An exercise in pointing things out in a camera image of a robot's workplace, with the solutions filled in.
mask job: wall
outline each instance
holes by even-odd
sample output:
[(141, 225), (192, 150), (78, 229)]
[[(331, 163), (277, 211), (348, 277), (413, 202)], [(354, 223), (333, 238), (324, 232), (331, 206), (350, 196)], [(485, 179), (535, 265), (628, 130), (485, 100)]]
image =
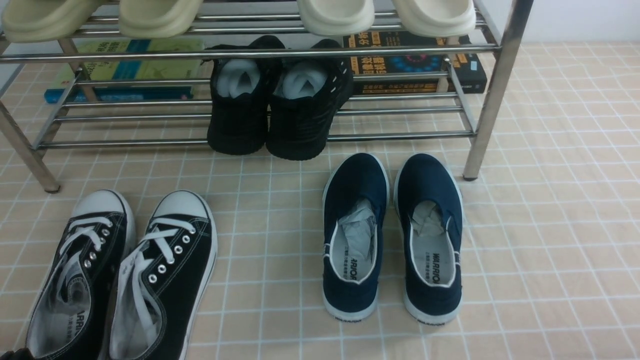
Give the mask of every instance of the wall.
[[(0, 0), (0, 8), (8, 0)], [(378, 10), (392, 8), (391, 0), (374, 0)], [(502, 29), (506, 23), (511, 0), (484, 0), (490, 15)], [(268, 12), (295, 11), (294, 3), (271, 3)], [(239, 13), (262, 12), (264, 4), (205, 4), (202, 12)], [(117, 13), (116, 6), (103, 6), (97, 15)], [(535, 0), (525, 41), (640, 41), (640, 1), (638, 0)], [(235, 37), (227, 37), (233, 42)], [(289, 46), (313, 44), (313, 36), (293, 35), (282, 39)], [(219, 43), (219, 38), (207, 39), (207, 44)], [(57, 53), (56, 42), (46, 44), (12, 44), (6, 54)], [(13, 74), (17, 65), (0, 65), (0, 87)]]

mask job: tiled floor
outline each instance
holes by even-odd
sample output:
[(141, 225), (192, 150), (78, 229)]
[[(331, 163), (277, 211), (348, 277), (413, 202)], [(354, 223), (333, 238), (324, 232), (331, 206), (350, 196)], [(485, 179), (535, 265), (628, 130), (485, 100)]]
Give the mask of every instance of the tiled floor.
[[(42, 91), (57, 68), (26, 67), (3, 97), (30, 137), (51, 109)], [(480, 98), (470, 101), (479, 110)], [(164, 194), (188, 188), (214, 210), (221, 256), (189, 359), (638, 358), (639, 102), (639, 44), (523, 48), (481, 177), (459, 181), (465, 305), (439, 329), (419, 325), (402, 305), (404, 260), (392, 209), (377, 312), (358, 324), (327, 314), (321, 194), (330, 171), (356, 151), (380, 157), (391, 180), (415, 152), (434, 154), (459, 176), (466, 140), (333, 144), (303, 163), (264, 150), (244, 158), (194, 148), (50, 151), (45, 160), (63, 189), (47, 195), (2, 138), (0, 350), (23, 344), (60, 231), (82, 195), (124, 193), (142, 228)], [(69, 125), (58, 139), (202, 137), (203, 126)], [(459, 126), (450, 115), (340, 118), (334, 131)]]

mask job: slipper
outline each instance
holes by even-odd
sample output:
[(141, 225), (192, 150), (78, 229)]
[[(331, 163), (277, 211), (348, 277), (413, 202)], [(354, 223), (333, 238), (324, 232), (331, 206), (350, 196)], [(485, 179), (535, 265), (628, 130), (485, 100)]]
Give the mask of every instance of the slipper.
[(305, 28), (324, 37), (361, 33), (375, 20), (373, 0), (298, 0), (298, 10)]
[(191, 27), (202, 0), (121, 0), (121, 34), (130, 38), (169, 38)]
[(476, 28), (473, 0), (393, 0), (404, 28), (423, 37), (453, 37)]
[(2, 27), (11, 42), (57, 40), (78, 30), (100, 5), (102, 0), (10, 0)]

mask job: black sneaker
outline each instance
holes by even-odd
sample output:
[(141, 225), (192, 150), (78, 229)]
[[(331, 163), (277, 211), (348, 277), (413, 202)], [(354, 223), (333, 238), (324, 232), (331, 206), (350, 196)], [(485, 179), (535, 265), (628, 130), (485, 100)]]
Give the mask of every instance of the black sneaker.
[(378, 305), (388, 200), (387, 173), (370, 154), (349, 157), (324, 188), (323, 300), (338, 320), (359, 322)]
[(76, 205), (29, 324), (26, 347), (36, 359), (100, 356), (112, 284), (135, 228), (119, 193), (99, 190)]
[[(277, 37), (266, 35), (249, 46), (219, 45), (210, 49), (284, 49)], [(280, 59), (215, 60), (211, 74), (211, 123), (207, 142), (223, 154), (252, 154), (264, 145), (267, 107), (276, 87)]]
[[(324, 39), (313, 49), (340, 48)], [(285, 60), (271, 96), (267, 149), (279, 158), (309, 160), (322, 152), (333, 116), (353, 94), (353, 73), (346, 58)]]
[(462, 196), (436, 158), (416, 154), (396, 177), (396, 211), (404, 235), (404, 306), (419, 322), (440, 326), (462, 304)]
[(111, 326), (112, 360), (183, 360), (218, 251), (211, 209), (198, 195), (167, 195), (140, 245), (122, 262)]

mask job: shoe rack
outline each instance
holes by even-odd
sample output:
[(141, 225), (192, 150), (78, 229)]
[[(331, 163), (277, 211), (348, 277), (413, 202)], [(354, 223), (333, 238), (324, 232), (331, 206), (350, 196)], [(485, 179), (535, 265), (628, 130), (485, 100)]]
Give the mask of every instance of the shoe rack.
[[(198, 51), (191, 53), (109, 53), (109, 54), (81, 54), (78, 53), (72, 39), (75, 38), (113, 38), (121, 34), (117, 29), (100, 29), (99, 26), (117, 24), (117, 16), (94, 16), (89, 18), (86, 25), (90, 28), (77, 30), (70, 38), (58, 40), (63, 54), (23, 54), (1, 55), (0, 64), (3, 63), (68, 63), (75, 71), (75, 78), (70, 82), (61, 96), (61, 100), (51, 112), (39, 135), (30, 142), (16, 124), (10, 112), (0, 102), (0, 132), (8, 139), (17, 154), (25, 162), (31, 173), (49, 193), (56, 193), (60, 184), (51, 174), (43, 162), (44, 154), (55, 149), (78, 148), (116, 148), (116, 147), (159, 147), (164, 145), (206, 146), (204, 138), (187, 139), (157, 139), (157, 140), (91, 140), (91, 141), (56, 141), (58, 129), (64, 124), (107, 122), (119, 123), (130, 121), (180, 121), (209, 119), (210, 113), (184, 113), (166, 114), (155, 113), (150, 115), (110, 115), (110, 116), (68, 116), (71, 109), (78, 108), (132, 108), (140, 106), (194, 106), (211, 105), (211, 100), (176, 100), (176, 101), (99, 101), (96, 98), (93, 87), (95, 86), (128, 86), (128, 85), (204, 85), (209, 83), (209, 78), (200, 79), (162, 79), (162, 80), (137, 80), (137, 81), (92, 81), (84, 71), (83, 63), (86, 61), (122, 61), (122, 60), (160, 60), (160, 59), (206, 59), (206, 58), (273, 58), (273, 57), (301, 57), (301, 56), (405, 56), (405, 55), (445, 55), (460, 53), (493, 53), (496, 63), (493, 74), (484, 98), (482, 112), (476, 121), (470, 110), (470, 106), (463, 94), (460, 82), (453, 71), (452, 63), (445, 58), (445, 66), (441, 71), (425, 72), (403, 75), (366, 75), (357, 76), (356, 81), (370, 81), (384, 77), (385, 79), (411, 77), (436, 78), (439, 80), (438, 92), (430, 94), (382, 94), (382, 95), (356, 95), (351, 101), (381, 101), (387, 100), (434, 100), (452, 99), (452, 106), (431, 106), (414, 108), (370, 108), (370, 109), (345, 109), (340, 110), (337, 116), (366, 116), (366, 115), (397, 115), (397, 114), (427, 114), (427, 113), (459, 113), (461, 118), (460, 130), (432, 131), (420, 133), (380, 133), (380, 134), (355, 134), (355, 135), (330, 135), (330, 142), (359, 142), (373, 140), (418, 140), (434, 138), (469, 138), (471, 147), (467, 163), (463, 172), (463, 178), (467, 181), (477, 179), (480, 167), (486, 152), (493, 125), (498, 115), (502, 98), (506, 91), (507, 83), (516, 60), (516, 55), (522, 41), (533, 0), (512, 0), (510, 16), (503, 33), (499, 32), (486, 8), (480, 0), (476, 0), (477, 24), (486, 43), (458, 45), (457, 38), (450, 38), (447, 45), (440, 47), (375, 47), (361, 49), (319, 49), (319, 50), (216, 50)], [(291, 26), (251, 26), (255, 22), (292, 21)], [(216, 27), (201, 26), (203, 23), (216, 23)], [(371, 30), (389, 31), (401, 30), (402, 25), (395, 12), (377, 12), (376, 23)], [(300, 24), (300, 16), (296, 13), (279, 13), (265, 15), (199, 15), (194, 20), (194, 26), (185, 35), (256, 35), (256, 34), (297, 34), (306, 33)], [(0, 35), (0, 54), (9, 46), (9, 42)], [(448, 81), (451, 81), (455, 91), (448, 92)], [(84, 92), (87, 102), (74, 102), (70, 100), (70, 94), (80, 89)]]

